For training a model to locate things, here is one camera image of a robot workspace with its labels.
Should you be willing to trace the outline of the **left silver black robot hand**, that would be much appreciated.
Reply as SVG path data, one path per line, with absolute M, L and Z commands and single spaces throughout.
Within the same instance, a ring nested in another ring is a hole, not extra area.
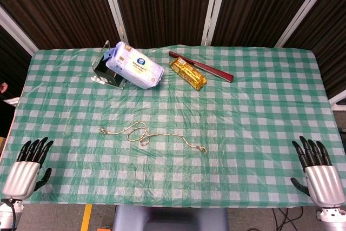
M 25 200 L 48 182 L 52 169 L 47 168 L 41 180 L 39 172 L 53 145 L 47 137 L 26 142 L 19 152 L 18 158 L 11 166 L 3 194 L 7 199 Z

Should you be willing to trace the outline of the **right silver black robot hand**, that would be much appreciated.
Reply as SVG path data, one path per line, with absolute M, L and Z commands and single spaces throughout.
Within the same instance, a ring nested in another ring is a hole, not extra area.
M 300 141 L 302 144 L 292 141 L 292 145 L 305 173 L 306 185 L 294 177 L 290 179 L 291 183 L 321 208 L 340 207 L 345 203 L 343 186 L 326 147 L 322 142 L 307 140 L 304 136 L 300 136 Z

